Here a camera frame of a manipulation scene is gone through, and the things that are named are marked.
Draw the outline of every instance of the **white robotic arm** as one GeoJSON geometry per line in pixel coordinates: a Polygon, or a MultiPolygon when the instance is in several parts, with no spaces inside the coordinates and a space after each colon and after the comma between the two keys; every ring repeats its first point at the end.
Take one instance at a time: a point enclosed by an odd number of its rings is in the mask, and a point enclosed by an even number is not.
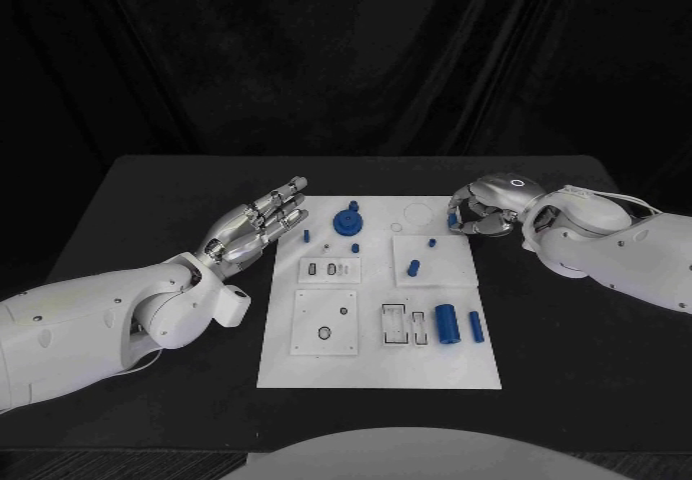
{"type": "Polygon", "coordinates": [[[488,175],[462,187],[448,214],[451,230],[465,234],[506,235],[519,221],[523,248],[555,273],[589,276],[606,288],[692,314],[690,217],[663,213],[625,195],[570,185],[546,194],[516,174],[488,175]],[[631,217],[604,196],[638,203],[651,215],[631,217]],[[461,221],[464,201],[481,220],[461,221]]]}
{"type": "Polygon", "coordinates": [[[235,327],[247,294],[223,280],[307,217],[295,177],[216,222],[194,254],[20,293],[0,303],[0,413],[128,370],[148,353],[180,348],[211,318],[235,327]]]}

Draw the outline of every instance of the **robotic hand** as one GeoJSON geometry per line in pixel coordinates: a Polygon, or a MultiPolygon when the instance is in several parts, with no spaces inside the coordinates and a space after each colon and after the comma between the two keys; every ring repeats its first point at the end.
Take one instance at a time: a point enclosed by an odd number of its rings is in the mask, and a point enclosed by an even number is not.
{"type": "Polygon", "coordinates": [[[148,353],[187,345],[211,318],[239,325],[249,296],[223,280],[307,217],[297,208],[305,186],[295,177],[236,207],[193,255],[44,285],[0,303],[0,413],[125,373],[148,353]]]}
{"type": "Polygon", "coordinates": [[[692,314],[692,218],[663,213],[641,200],[565,185],[547,193],[516,174],[487,175],[451,197],[446,213],[455,233],[507,235],[523,224],[523,248],[569,278],[660,307],[692,314]],[[604,197],[648,208],[643,219],[604,197]],[[482,217],[462,222],[459,205],[482,217]]]}

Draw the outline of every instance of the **blue gear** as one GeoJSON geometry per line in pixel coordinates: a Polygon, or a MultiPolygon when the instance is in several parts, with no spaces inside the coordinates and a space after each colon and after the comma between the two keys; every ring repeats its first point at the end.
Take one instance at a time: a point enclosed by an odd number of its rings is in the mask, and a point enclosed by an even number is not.
{"type": "Polygon", "coordinates": [[[338,235],[351,237],[363,228],[363,217],[357,213],[357,202],[351,201],[347,210],[334,216],[334,230],[338,235]]]}

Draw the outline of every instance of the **blue object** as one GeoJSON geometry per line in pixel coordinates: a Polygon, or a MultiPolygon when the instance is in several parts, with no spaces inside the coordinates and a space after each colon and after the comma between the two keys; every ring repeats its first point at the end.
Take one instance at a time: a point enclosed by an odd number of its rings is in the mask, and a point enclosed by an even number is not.
{"type": "Polygon", "coordinates": [[[482,343],[485,339],[482,338],[482,328],[480,327],[478,312],[471,312],[468,314],[468,319],[471,320],[472,340],[475,343],[482,343]]]}
{"type": "Polygon", "coordinates": [[[418,268],[420,267],[420,262],[418,260],[410,260],[410,265],[408,267],[408,276],[415,277],[418,275],[418,268]]]}
{"type": "Polygon", "coordinates": [[[435,320],[439,343],[458,343],[461,336],[458,335],[457,314],[452,305],[444,304],[435,307],[435,320]]]}
{"type": "Polygon", "coordinates": [[[363,217],[357,213],[357,209],[357,202],[353,200],[348,209],[341,210],[334,216],[334,230],[344,237],[351,237],[363,228],[363,217]]]}

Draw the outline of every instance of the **black table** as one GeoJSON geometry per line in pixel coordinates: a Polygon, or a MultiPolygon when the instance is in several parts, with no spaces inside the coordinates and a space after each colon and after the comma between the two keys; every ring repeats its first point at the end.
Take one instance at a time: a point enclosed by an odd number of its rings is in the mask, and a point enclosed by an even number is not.
{"type": "MultiPolygon", "coordinates": [[[[547,191],[615,191],[583,156],[121,158],[49,281],[190,251],[217,217],[294,175],[308,195],[442,195],[501,171],[547,191]]],[[[232,278],[253,300],[242,325],[211,323],[144,371],[2,415],[0,447],[271,451],[344,430],[428,426],[563,451],[692,452],[689,315],[553,274],[519,231],[470,242],[501,391],[258,390],[272,246],[232,278]]]]}

